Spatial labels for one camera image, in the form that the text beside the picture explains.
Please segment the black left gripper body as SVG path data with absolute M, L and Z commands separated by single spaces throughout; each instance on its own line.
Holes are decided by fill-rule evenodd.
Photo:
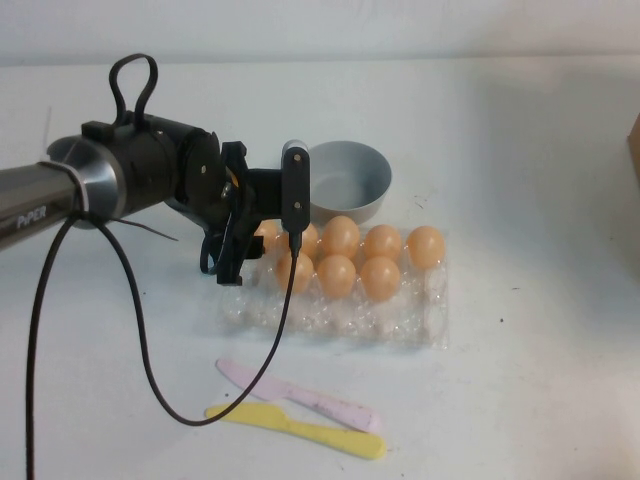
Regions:
M 263 171 L 249 168 L 241 142 L 202 143 L 204 248 L 241 248 L 262 221 Z

